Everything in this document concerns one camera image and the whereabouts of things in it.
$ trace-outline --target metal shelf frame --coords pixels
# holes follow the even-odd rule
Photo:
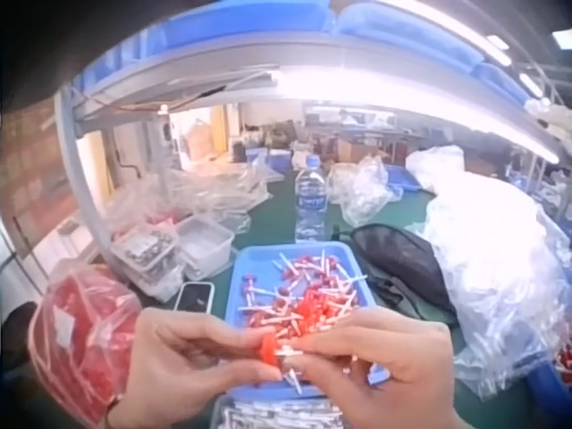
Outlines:
[[[118,71],[99,82],[85,97],[78,97],[69,86],[56,94],[55,119],[65,169],[81,216],[105,261],[114,266],[114,258],[108,250],[111,236],[91,197],[76,139],[94,130],[129,122],[149,122],[157,117],[152,112],[125,112],[114,106],[168,102],[216,88],[255,71],[308,66],[341,67],[399,77],[412,86],[430,88],[486,110],[492,117],[561,153],[557,142],[524,109],[484,90],[483,85],[470,76],[398,47],[321,33],[257,33],[219,38]],[[192,108],[277,98],[283,96],[278,94],[272,80],[261,78],[244,87],[199,99]],[[152,146],[158,145],[155,135],[149,137],[153,140]],[[160,169],[163,162],[156,160],[156,168]]]

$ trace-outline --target fluorescent light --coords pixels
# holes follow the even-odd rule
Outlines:
[[[398,77],[366,71],[308,67],[285,72],[278,81],[277,91],[286,98],[377,105],[426,114],[472,130],[493,132],[534,152],[549,163],[556,164],[559,161],[556,154],[541,142],[493,117],[485,110],[439,90]]]
[[[389,4],[390,6],[397,7],[399,9],[406,10],[415,15],[419,15],[429,21],[433,21],[445,29],[461,36],[462,38],[468,40],[473,45],[480,47],[488,55],[498,61],[505,67],[512,64],[512,60],[508,55],[502,52],[498,47],[493,45],[486,37],[480,35],[473,29],[457,21],[452,16],[443,13],[437,9],[423,4],[416,0],[377,0],[380,3]]]
[[[491,36],[487,36],[486,38],[488,38],[489,42],[491,42],[493,45],[498,47],[501,51],[508,51],[510,48],[510,46],[507,44],[507,42],[502,40],[496,34],[491,34]]]
[[[552,36],[558,43],[560,49],[572,49],[572,29],[554,31]]]
[[[528,76],[526,73],[520,73],[518,77],[520,78],[520,81],[525,84],[525,86],[530,90],[530,92],[533,93],[535,97],[540,98],[544,95],[541,88],[538,85],[536,85],[536,82],[534,82],[530,78],[530,76]]]

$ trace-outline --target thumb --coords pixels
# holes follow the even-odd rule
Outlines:
[[[281,380],[282,373],[275,366],[255,359],[239,359],[198,371],[193,384],[200,386],[205,395],[213,397],[245,384]]]
[[[300,371],[305,379],[340,408],[349,421],[359,422],[366,415],[370,400],[367,391],[352,382],[332,361],[306,354],[288,357],[284,365]]]

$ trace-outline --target water bottle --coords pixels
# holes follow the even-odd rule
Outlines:
[[[297,243],[325,240],[325,177],[320,158],[309,155],[306,169],[296,178],[296,232]]]

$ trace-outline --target smartphone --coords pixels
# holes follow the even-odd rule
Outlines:
[[[191,313],[210,313],[215,296],[215,286],[207,282],[186,282],[181,286],[175,302],[175,310]]]

